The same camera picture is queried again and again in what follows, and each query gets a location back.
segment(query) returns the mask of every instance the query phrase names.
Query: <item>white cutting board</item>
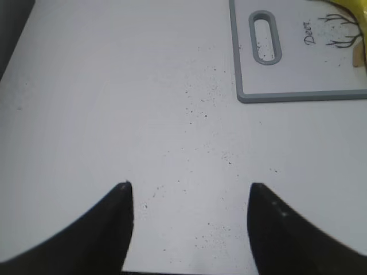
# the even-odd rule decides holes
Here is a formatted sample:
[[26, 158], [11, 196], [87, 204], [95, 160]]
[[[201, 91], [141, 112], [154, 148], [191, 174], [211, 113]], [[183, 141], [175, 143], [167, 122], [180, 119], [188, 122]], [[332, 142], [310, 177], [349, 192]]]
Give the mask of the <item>white cutting board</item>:
[[[270, 11], [275, 16], [282, 49], [282, 59], [275, 65], [260, 64], [253, 57], [249, 17], [258, 10]], [[346, 49], [326, 45], [331, 40], [347, 41], [349, 38], [345, 36], [360, 32], [356, 25], [341, 24], [343, 20], [325, 22], [319, 19], [334, 13], [342, 14], [333, 5], [321, 1], [235, 1], [243, 93], [366, 89], [366, 69], [352, 66], [353, 48], [361, 38]], [[314, 44], [304, 42], [308, 36], [305, 24], [311, 28]]]

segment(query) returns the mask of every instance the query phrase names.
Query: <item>cutting board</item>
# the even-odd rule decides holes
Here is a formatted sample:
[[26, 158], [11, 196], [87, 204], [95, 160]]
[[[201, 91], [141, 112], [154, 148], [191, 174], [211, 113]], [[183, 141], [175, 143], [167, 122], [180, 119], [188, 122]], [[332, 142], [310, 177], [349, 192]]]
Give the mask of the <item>cutting board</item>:
[[367, 99], [366, 69], [353, 67], [362, 38], [346, 12], [310, 0], [230, 0], [229, 6], [242, 103]]

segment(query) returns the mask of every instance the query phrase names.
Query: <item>cutting board handle hole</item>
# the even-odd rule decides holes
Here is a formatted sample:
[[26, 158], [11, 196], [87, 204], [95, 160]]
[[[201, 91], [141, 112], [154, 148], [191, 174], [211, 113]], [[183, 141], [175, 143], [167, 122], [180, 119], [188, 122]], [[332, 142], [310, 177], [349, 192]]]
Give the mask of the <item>cutting board handle hole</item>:
[[278, 63], [282, 49], [274, 15], [265, 10], [256, 11], [250, 15], [249, 27], [254, 59], [263, 65]]

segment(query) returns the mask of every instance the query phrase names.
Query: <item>white countertop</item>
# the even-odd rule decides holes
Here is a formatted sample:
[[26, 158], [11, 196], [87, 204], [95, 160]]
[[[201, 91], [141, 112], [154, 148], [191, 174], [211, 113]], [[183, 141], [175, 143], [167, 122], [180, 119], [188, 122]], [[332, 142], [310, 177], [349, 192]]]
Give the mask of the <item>white countertop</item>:
[[0, 261], [126, 179], [124, 270], [256, 274], [254, 181], [367, 254], [366, 140], [365, 100], [237, 101], [228, 1], [38, 0], [0, 83]]

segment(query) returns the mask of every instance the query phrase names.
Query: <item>yellow object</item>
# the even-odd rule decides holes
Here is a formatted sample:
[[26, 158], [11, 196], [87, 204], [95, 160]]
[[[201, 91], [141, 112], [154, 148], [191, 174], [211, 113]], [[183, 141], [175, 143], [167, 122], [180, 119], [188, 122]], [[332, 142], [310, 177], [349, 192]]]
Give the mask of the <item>yellow object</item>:
[[367, 0], [330, 0], [331, 3], [335, 3], [348, 9], [355, 16], [360, 29], [363, 34], [363, 42], [365, 48], [367, 46]]

